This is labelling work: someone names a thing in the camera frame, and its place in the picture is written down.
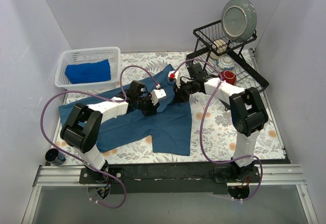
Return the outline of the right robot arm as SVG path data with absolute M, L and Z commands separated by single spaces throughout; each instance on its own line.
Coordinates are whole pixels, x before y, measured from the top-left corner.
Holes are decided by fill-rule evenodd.
M 186 102 L 191 94 L 203 93 L 211 99 L 216 97 L 231 112 L 231 119 L 237 131 L 235 152 L 229 161 L 226 177 L 242 182 L 254 170 L 254 150 L 260 131 L 268 121 L 268 114 L 258 90 L 244 89 L 223 80 L 220 73 L 207 74 L 203 67 L 192 61 L 185 61 L 190 80 L 182 81 L 178 70 L 169 72 L 169 81 L 174 82 L 174 102 Z

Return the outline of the black wire dish rack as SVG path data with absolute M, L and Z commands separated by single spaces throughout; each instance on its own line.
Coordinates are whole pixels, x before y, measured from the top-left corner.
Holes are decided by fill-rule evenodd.
M 213 51 L 219 58 L 223 55 L 231 57 L 235 65 L 233 70 L 236 75 L 235 85 L 244 89 L 255 87 L 260 93 L 263 104 L 268 107 L 264 90 L 269 86 L 269 82 L 258 71 L 253 49 L 245 49 L 246 44 L 257 39 L 256 33 L 253 33 L 249 40 L 236 43 L 229 40 L 223 32 L 221 21 L 218 20 L 194 29 L 193 34 L 197 41 L 194 52 L 186 56 L 187 60 L 192 59 L 194 63 L 198 63 L 198 59 L 205 60 L 208 64 L 201 64 L 203 70 L 209 75 L 217 75 L 215 72 L 217 60 L 212 59 L 210 53 Z M 216 53 L 211 46 L 218 39 L 223 39 L 227 43 L 227 50 L 221 54 Z

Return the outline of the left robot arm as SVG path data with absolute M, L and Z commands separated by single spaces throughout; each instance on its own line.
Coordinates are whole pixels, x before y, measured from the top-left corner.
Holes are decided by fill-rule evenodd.
M 160 101 L 166 93 L 157 85 L 149 92 L 146 85 L 133 81 L 129 89 L 119 95 L 96 104 L 77 103 L 71 110 L 60 132 L 60 137 L 73 147 L 80 158 L 87 164 L 88 175 L 97 182 L 109 179 L 108 163 L 96 146 L 102 123 L 126 115 L 138 109 L 144 116 L 157 113 Z

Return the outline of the teal blue t shirt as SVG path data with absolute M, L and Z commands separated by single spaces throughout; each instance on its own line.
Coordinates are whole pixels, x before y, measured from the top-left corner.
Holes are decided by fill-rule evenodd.
M 189 103 L 173 103 L 173 83 L 168 81 L 168 73 L 173 71 L 168 64 L 152 78 L 142 79 L 147 89 L 154 88 L 157 81 L 167 97 L 160 102 L 157 113 L 148 117 L 135 110 L 101 124 L 97 139 L 100 152 L 112 150 L 152 137 L 152 148 L 155 153 L 171 153 L 189 156 L 191 149 L 192 113 Z

